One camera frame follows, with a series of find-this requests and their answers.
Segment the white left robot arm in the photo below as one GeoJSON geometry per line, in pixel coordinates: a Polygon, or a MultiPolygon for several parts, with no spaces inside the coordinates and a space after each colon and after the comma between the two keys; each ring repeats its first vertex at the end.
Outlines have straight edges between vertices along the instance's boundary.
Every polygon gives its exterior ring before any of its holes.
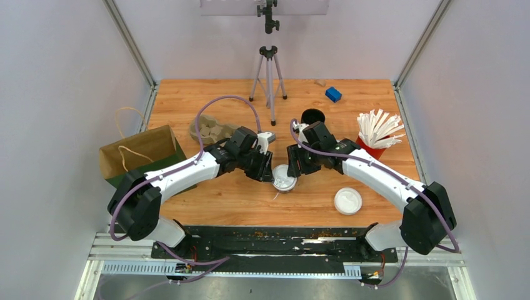
{"type": "Polygon", "coordinates": [[[241,126],[230,138],[204,147],[183,162],[157,171],[127,172],[107,206],[112,222],[132,241],[161,242],[174,257],[185,258],[192,243],[177,221],[160,215],[162,204],[198,183],[235,169],[252,180],[273,182],[273,154],[268,147],[275,139],[273,132],[255,133],[241,126]]]}

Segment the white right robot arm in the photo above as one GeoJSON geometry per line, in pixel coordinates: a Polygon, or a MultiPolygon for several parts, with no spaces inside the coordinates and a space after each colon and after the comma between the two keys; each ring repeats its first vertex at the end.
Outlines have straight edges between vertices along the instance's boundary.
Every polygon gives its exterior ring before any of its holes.
{"type": "Polygon", "coordinates": [[[456,217],[444,186],[424,184],[396,172],[352,140],[338,141],[323,122],[307,125],[292,119],[289,129],[295,140],[287,149],[289,176],[333,169],[376,191],[401,212],[400,221],[374,223],[366,229],[356,245],[360,258],[372,261],[383,250],[397,247],[409,247],[422,255],[434,248],[460,252],[452,233],[456,217]]]}

